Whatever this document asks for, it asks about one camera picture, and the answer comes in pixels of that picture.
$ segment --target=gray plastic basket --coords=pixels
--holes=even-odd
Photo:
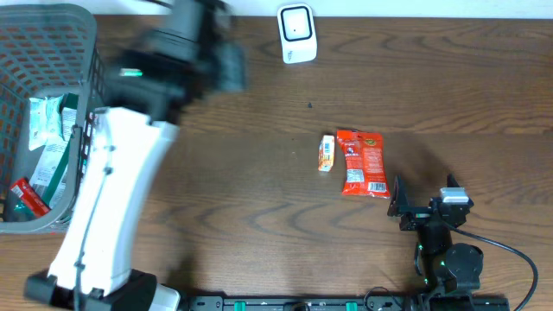
[[[95,48],[96,21],[73,4],[0,7],[0,232],[63,232],[73,214],[83,175],[83,135],[90,111],[103,105],[103,67]],[[29,151],[29,97],[79,95],[66,190],[55,209],[31,221],[16,222],[17,197],[9,186],[33,174],[42,148]]]

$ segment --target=small robot arm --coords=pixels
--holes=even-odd
[[[126,50],[105,77],[89,162],[66,238],[26,296],[85,310],[176,310],[180,295],[131,268],[137,223],[151,182],[178,135],[183,106],[204,92],[240,90],[244,56],[226,39],[218,0],[177,0],[147,51]]]

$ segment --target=wooden table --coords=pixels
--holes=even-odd
[[[103,56],[157,17],[97,16]],[[416,234],[388,200],[343,197],[343,155],[319,173],[323,133],[385,137],[389,183],[425,204],[455,173],[474,199],[465,230],[528,254],[541,273],[527,309],[553,295],[553,27],[548,21],[318,18],[313,62],[285,66],[275,18],[239,18],[250,90],[187,108],[140,222],[134,268],[182,289],[228,295],[363,295],[422,286]],[[22,298],[61,235],[2,236],[0,309]],[[485,254],[481,294],[512,308],[531,285],[520,258]]]

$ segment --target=orange packet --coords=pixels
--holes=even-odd
[[[347,178],[342,194],[390,198],[382,159],[382,135],[339,130],[336,136],[346,157]]]
[[[28,207],[38,218],[50,212],[50,208],[44,204],[41,197],[29,185],[26,178],[17,180],[11,185],[11,191]]]

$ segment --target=white device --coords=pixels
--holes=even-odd
[[[106,108],[97,116],[73,219],[48,275],[57,276],[57,286],[74,289],[82,252],[80,291],[102,289],[108,296],[129,279],[143,203],[179,127],[150,123],[148,115],[126,108]],[[173,311],[179,300],[176,290],[158,284],[149,310]]]
[[[313,60],[317,56],[317,36],[311,8],[305,3],[285,5],[277,17],[284,62]]]

